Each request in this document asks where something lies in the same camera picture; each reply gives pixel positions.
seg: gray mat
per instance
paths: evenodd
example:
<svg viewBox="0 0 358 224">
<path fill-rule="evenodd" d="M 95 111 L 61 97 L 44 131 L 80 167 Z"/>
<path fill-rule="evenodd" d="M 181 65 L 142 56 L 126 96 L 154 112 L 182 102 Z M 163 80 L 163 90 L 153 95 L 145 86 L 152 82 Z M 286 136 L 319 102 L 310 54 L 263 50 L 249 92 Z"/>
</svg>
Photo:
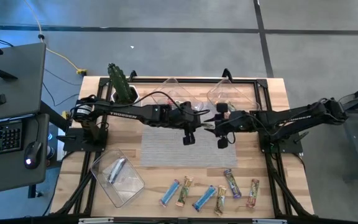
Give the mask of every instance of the gray mat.
<svg viewBox="0 0 358 224">
<path fill-rule="evenodd" d="M 214 113 L 203 115 L 201 120 L 212 118 Z M 198 128 L 196 144 L 184 146 L 183 130 L 144 126 L 142 135 L 142 166 L 195 166 L 237 167 L 236 148 L 230 145 L 218 149 L 218 138 Z"/>
</svg>

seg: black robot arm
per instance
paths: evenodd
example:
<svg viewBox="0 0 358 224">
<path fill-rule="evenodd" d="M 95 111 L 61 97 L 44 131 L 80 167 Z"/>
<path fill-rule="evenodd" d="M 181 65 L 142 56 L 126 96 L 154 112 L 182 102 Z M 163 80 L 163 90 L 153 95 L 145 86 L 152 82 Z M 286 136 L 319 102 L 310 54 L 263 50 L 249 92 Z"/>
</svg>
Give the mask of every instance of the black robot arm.
<svg viewBox="0 0 358 224">
<path fill-rule="evenodd" d="M 270 142 L 289 138 L 292 134 L 319 124 L 342 124 L 347 116 L 340 102 L 331 99 L 321 99 L 316 103 L 285 111 L 233 111 L 228 118 L 227 104 L 217 105 L 220 112 L 214 118 L 214 129 L 206 129 L 220 137 L 218 147 L 227 147 L 227 135 L 238 132 L 258 132 L 266 135 Z"/>
<path fill-rule="evenodd" d="M 99 128 L 96 120 L 102 115 L 120 116 L 136 119 L 151 127 L 182 129 L 185 132 L 183 144 L 195 143 L 194 132 L 201 127 L 198 111 L 191 108 L 190 102 L 171 105 L 120 105 L 112 101 L 98 100 L 93 95 L 77 100 L 72 109 L 73 119 L 79 122 L 84 130 L 86 141 L 95 142 L 99 138 Z"/>
</svg>

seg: keyboard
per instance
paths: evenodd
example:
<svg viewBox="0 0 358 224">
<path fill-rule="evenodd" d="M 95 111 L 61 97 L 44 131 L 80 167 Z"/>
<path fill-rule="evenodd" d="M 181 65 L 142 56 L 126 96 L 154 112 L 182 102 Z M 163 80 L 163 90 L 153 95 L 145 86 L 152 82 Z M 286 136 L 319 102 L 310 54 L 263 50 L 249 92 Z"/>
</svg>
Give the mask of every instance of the keyboard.
<svg viewBox="0 0 358 224">
<path fill-rule="evenodd" d="M 0 153 L 22 149 L 22 121 L 0 122 Z"/>
</svg>

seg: concrete floor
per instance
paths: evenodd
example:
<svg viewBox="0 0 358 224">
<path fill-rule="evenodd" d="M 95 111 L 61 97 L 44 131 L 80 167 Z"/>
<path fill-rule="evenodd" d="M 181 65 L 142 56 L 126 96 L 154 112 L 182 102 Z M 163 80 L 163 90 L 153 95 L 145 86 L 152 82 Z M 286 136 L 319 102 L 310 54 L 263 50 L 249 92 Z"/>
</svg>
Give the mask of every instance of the concrete floor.
<svg viewBox="0 0 358 224">
<path fill-rule="evenodd" d="M 42 25 L 257 29 L 252 0 L 32 0 Z M 259 0 L 266 29 L 358 30 L 358 0 Z M 0 25 L 34 25 L 21 0 L 0 0 Z M 38 42 L 38 32 L 0 30 L 14 45 Z M 45 32 L 48 46 L 88 75 L 107 75 L 114 62 L 139 75 L 266 77 L 259 34 L 191 32 Z M 358 90 L 358 35 L 267 35 L 274 77 L 284 78 L 290 106 Z M 47 54 L 45 68 L 72 83 L 81 78 L 66 61 Z M 60 102 L 80 87 L 48 73 L 44 82 Z M 46 91 L 42 100 L 52 104 Z M 75 99 L 54 109 L 70 109 Z M 358 221 L 358 182 L 344 174 L 356 169 L 342 126 L 321 125 L 302 140 L 306 175 L 315 213 Z M 26 199 L 27 189 L 0 192 L 0 218 L 41 215 L 52 196 L 57 172 L 48 171 L 44 198 Z"/>
</svg>

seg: transparent tray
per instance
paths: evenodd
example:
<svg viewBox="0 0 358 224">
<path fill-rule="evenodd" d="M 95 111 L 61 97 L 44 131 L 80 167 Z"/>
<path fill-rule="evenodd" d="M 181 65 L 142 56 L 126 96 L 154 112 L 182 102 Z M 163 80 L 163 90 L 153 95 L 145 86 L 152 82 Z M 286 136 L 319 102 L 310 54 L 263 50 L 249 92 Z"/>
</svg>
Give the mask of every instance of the transparent tray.
<svg viewBox="0 0 358 224">
<path fill-rule="evenodd" d="M 191 93 L 185 90 L 178 83 L 178 80 L 176 80 L 176 78 L 167 79 L 154 91 L 162 91 L 168 94 L 178 104 L 184 101 L 189 101 L 191 103 L 191 107 L 196 111 L 200 111 L 204 107 L 203 102 L 197 100 Z M 156 104 L 172 104 L 172 102 L 168 99 L 168 97 L 166 97 L 161 93 L 153 94 L 152 98 L 154 99 Z"/>
<path fill-rule="evenodd" d="M 126 163 L 115 182 L 110 184 L 109 175 L 120 158 L 125 158 Z M 103 154 L 93 163 L 91 172 L 116 208 L 133 200 L 144 188 L 144 181 L 120 149 L 112 149 Z"/>
<path fill-rule="evenodd" d="M 213 110 L 217 103 L 227 103 L 229 112 L 234 110 L 260 110 L 260 105 L 241 93 L 228 79 L 223 79 L 207 92 L 208 108 Z"/>
</svg>

